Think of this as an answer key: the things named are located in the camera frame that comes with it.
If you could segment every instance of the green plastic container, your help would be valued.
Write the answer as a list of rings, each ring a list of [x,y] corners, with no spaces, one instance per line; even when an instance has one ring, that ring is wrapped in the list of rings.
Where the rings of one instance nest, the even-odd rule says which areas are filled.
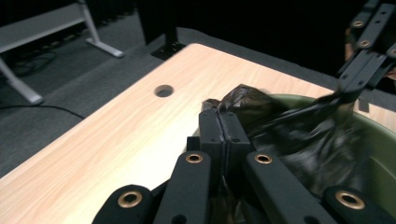
[[[290,108],[299,108],[315,99],[289,94],[273,94],[271,97]],[[396,133],[384,126],[354,113],[375,146],[370,159],[369,196],[396,219]]]

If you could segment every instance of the black plastic bag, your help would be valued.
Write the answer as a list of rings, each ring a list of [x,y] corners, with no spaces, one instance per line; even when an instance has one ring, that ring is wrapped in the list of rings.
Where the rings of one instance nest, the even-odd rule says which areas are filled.
[[[277,155],[319,197],[334,185],[366,191],[370,143],[354,122],[353,105],[342,105],[339,95],[295,109],[239,85],[221,101],[203,102],[208,108],[234,112],[256,150]]]

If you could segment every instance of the wooden table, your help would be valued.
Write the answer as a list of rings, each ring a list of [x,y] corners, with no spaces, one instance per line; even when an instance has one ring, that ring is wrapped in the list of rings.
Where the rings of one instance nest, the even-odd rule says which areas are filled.
[[[92,223],[107,197],[172,174],[198,128],[202,101],[239,84],[319,97],[332,91],[201,45],[187,46],[0,180],[0,223]],[[174,93],[158,97],[169,85]],[[395,132],[396,115],[365,116]]]

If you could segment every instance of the table top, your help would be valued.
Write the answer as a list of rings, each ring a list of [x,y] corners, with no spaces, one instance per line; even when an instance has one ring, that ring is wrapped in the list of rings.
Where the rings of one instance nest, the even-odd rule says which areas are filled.
[[[92,223],[126,185],[154,189],[172,174],[202,101],[239,84],[317,98],[331,90],[192,44],[0,179],[0,223]],[[157,88],[173,94],[158,97]],[[396,114],[362,113],[396,132]]]

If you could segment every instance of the gray carpet floor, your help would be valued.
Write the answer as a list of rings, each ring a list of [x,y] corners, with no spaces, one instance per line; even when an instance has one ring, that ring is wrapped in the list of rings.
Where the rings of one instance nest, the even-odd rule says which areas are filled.
[[[150,53],[163,45],[164,37],[160,36],[146,45],[137,12],[101,27],[98,32],[103,42],[123,51],[125,56],[117,59],[87,44],[85,38],[89,37],[88,33],[54,49],[57,58],[46,69],[22,78],[45,98],[43,105],[59,106],[88,117],[163,63]],[[195,30],[177,28],[177,33],[182,44],[200,43],[326,88],[336,88],[335,78],[298,64]],[[390,94],[373,91],[362,96],[371,103],[395,110],[396,99]],[[4,85],[0,87],[0,106],[9,105],[28,104],[8,85]],[[79,117],[54,108],[0,110],[0,176],[28,160],[80,121]]]

